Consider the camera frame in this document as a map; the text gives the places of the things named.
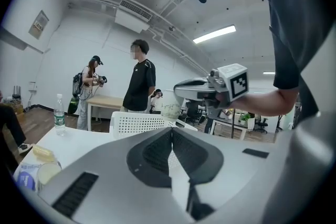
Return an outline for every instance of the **seated person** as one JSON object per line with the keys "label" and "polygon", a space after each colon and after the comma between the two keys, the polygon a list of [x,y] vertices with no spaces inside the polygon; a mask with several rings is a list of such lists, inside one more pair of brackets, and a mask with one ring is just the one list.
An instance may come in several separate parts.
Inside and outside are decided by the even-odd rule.
{"label": "seated person", "polygon": [[[0,102],[2,100],[2,93],[0,91]],[[25,143],[26,137],[23,133],[21,126],[19,124],[19,121],[17,120],[17,117],[15,115],[15,112],[13,108],[11,108],[8,105],[0,104],[0,145],[1,145],[1,155],[2,159],[6,161],[6,164],[8,166],[8,169],[11,172],[14,172],[17,167],[17,162],[15,160],[15,157],[10,152],[4,136],[2,134],[2,128],[6,124],[7,128],[12,133],[12,136],[15,140],[15,143],[18,147],[19,154],[25,153],[31,149],[33,145]]]}
{"label": "seated person", "polygon": [[160,89],[154,91],[154,95],[151,96],[151,114],[161,114],[160,108],[158,106],[158,100],[162,97],[162,92]]}

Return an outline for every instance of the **wooden floor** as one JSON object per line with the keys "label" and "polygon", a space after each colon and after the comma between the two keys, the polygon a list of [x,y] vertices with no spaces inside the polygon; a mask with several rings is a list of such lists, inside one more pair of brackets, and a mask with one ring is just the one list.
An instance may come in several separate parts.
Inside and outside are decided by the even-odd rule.
{"label": "wooden floor", "polygon": [[[206,125],[206,121],[198,125],[195,123],[195,126],[199,131],[204,132],[204,128]],[[231,127],[225,125],[218,125],[215,126],[215,135],[223,136],[223,137],[231,137]],[[241,134],[241,130],[234,129],[234,139],[239,139]],[[256,131],[246,132],[244,141],[252,141],[252,142],[267,142],[267,143],[274,143],[276,139],[276,134],[266,134],[260,133]]]}
{"label": "wooden floor", "polygon": [[[76,117],[66,116],[66,127],[77,127]],[[96,121],[92,121],[92,130],[95,132],[108,133],[110,127],[110,121],[102,121],[100,124]],[[34,108],[25,113],[24,119],[20,120],[20,125],[23,132],[26,135],[26,142],[36,144],[46,133],[48,133],[54,127],[54,113],[42,108]],[[18,162],[21,162],[25,155],[19,155],[17,145],[9,130],[4,130],[4,137],[9,149],[13,152]]]}
{"label": "wooden floor", "polygon": [[[66,116],[65,124],[67,127],[76,128],[77,126],[76,117]],[[25,113],[24,119],[20,121],[23,132],[25,133],[27,143],[36,144],[47,132],[49,132],[54,127],[54,113],[42,108],[34,108]],[[195,124],[195,127],[203,132],[206,121],[202,124]],[[108,133],[110,127],[110,121],[96,122],[92,121],[92,130],[95,132]],[[216,135],[223,137],[231,137],[231,128],[228,126],[216,125],[215,132]],[[13,152],[15,158],[18,162],[21,162],[24,155],[19,155],[15,141],[8,130],[4,130],[5,140],[8,144],[9,149]],[[234,131],[234,139],[239,139],[240,130]],[[246,132],[245,141],[258,141],[258,142],[269,142],[274,143],[276,136],[274,134],[266,134],[260,132]]]}

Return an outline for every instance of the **white table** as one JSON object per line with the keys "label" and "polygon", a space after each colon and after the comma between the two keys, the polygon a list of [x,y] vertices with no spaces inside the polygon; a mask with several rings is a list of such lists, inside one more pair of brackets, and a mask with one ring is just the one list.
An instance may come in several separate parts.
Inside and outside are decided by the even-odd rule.
{"label": "white table", "polygon": [[123,99],[105,95],[95,95],[87,100],[88,103],[88,131],[91,131],[91,112],[92,107],[97,106],[99,108],[117,109],[122,107]]}
{"label": "white table", "polygon": [[[216,123],[218,124],[222,124],[222,125],[225,125],[225,126],[229,126],[229,127],[232,127],[232,123],[230,122],[227,122],[225,120],[223,121],[219,121],[219,120],[214,120],[212,122],[212,126],[211,126],[211,130],[210,130],[210,134],[213,135],[214,134],[214,130],[215,130],[215,125]],[[237,124],[234,124],[234,128],[235,129],[238,129],[238,130],[241,130],[241,134],[240,134],[240,140],[244,140],[245,138],[245,134],[246,134],[246,130],[247,130],[247,127],[244,127],[242,125],[237,125]]]}
{"label": "white table", "polygon": [[[114,141],[115,139],[111,132],[97,133],[66,127],[66,134],[59,136],[56,134],[55,128],[52,128],[41,138],[37,145],[51,150],[57,161],[60,162],[62,169],[64,169],[97,146]],[[28,152],[22,162],[29,164],[44,163],[36,158],[33,150]],[[19,168],[20,165],[14,173],[14,178],[19,173]]]}

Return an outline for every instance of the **sleeve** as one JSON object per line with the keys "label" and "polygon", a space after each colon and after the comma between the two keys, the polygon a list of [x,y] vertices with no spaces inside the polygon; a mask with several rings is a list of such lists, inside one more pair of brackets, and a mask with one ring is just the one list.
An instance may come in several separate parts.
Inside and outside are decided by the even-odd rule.
{"label": "sleeve", "polygon": [[282,90],[290,90],[299,85],[300,72],[294,59],[281,40],[273,33],[275,77],[274,87]]}
{"label": "sleeve", "polygon": [[155,65],[153,63],[150,63],[149,67],[147,68],[146,79],[148,88],[155,87],[156,76],[155,76]]}

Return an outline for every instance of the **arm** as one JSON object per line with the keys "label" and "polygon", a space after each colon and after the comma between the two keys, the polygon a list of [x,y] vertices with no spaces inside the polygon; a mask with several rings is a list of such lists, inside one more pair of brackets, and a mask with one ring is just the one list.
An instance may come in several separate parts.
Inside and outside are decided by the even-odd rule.
{"label": "arm", "polygon": [[82,82],[92,85],[94,81],[97,81],[97,78],[88,78],[88,76],[89,76],[89,68],[85,67],[82,72]]}
{"label": "arm", "polygon": [[273,85],[278,90],[264,94],[247,94],[232,102],[231,108],[263,116],[285,115],[293,108],[299,93],[300,72],[288,47],[274,34],[273,43],[276,73]]}
{"label": "arm", "polygon": [[155,91],[155,83],[156,83],[156,74],[155,74],[154,64],[151,64],[147,68],[146,79],[147,79],[147,86],[149,87],[148,96],[151,96],[152,93]]}
{"label": "arm", "polygon": [[151,106],[152,106],[152,107],[155,106],[155,101],[156,101],[155,99],[156,99],[156,97],[153,97],[153,98],[152,98],[152,101],[151,101]]}
{"label": "arm", "polygon": [[230,108],[249,111],[263,116],[285,115],[293,108],[298,96],[298,88],[276,90],[264,94],[247,94],[232,102]]}
{"label": "arm", "polygon": [[154,91],[155,91],[155,86],[149,87],[148,96],[151,96]]}

